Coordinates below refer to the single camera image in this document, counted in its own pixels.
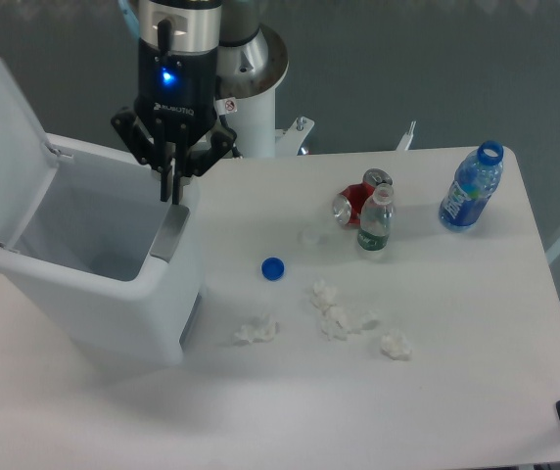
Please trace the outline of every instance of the red soda can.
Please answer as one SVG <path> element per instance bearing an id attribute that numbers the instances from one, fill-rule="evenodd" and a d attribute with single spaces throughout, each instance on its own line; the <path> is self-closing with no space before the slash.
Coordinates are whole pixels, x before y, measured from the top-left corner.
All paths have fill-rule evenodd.
<path id="1" fill-rule="evenodd" d="M 352 184 L 339 193 L 332 203 L 337 222 L 343 226 L 359 226 L 360 210 L 381 183 L 393 184 L 393 180 L 381 169 L 370 168 L 363 174 L 361 183 Z"/>

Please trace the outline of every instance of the blue bottle cap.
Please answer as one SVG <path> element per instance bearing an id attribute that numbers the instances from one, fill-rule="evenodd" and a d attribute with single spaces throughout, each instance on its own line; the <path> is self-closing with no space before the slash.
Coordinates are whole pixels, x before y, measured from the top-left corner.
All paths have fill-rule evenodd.
<path id="1" fill-rule="evenodd" d="M 284 274 L 284 262 L 279 258 L 267 258 L 260 268 L 264 278 L 269 281 L 277 281 Z"/>
<path id="2" fill-rule="evenodd" d="M 495 166 L 504 158 L 504 148 L 499 142 L 488 140 L 478 148 L 478 161 L 487 166 Z"/>

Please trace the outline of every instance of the bottle label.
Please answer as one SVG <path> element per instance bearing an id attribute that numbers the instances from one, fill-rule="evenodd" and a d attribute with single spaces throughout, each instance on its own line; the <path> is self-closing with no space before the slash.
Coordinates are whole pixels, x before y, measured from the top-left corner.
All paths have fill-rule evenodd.
<path id="1" fill-rule="evenodd" d="M 378 237 L 362 229 L 358 230 L 358 245 L 368 252 L 377 252 L 387 245 L 389 236 Z"/>
<path id="2" fill-rule="evenodd" d="M 459 227 L 471 225 L 478 220 L 488 200 L 480 198 L 480 190 L 476 186 L 461 186 L 458 181 L 454 181 L 441 204 L 442 217 Z"/>

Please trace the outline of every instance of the trash bin lid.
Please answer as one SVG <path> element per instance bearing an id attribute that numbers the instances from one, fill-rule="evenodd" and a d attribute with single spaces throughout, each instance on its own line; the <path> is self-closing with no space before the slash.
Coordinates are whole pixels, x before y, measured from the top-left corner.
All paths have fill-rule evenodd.
<path id="1" fill-rule="evenodd" d="M 0 246 L 15 244 L 56 174 L 58 158 L 51 148 L 0 59 Z"/>

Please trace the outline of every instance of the plastic bottle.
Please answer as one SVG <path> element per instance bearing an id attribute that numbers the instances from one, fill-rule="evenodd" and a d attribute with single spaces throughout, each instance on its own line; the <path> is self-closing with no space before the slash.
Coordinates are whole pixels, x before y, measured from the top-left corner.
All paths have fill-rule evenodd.
<path id="1" fill-rule="evenodd" d="M 360 212 L 360 229 L 356 240 L 369 258 L 379 258 L 389 241 L 391 221 L 394 216 L 394 188 L 379 184 L 365 201 Z"/>
<path id="2" fill-rule="evenodd" d="M 503 157 L 502 146 L 489 140 L 460 164 L 439 208 L 439 219 L 445 227 L 462 232 L 476 223 L 497 189 Z"/>

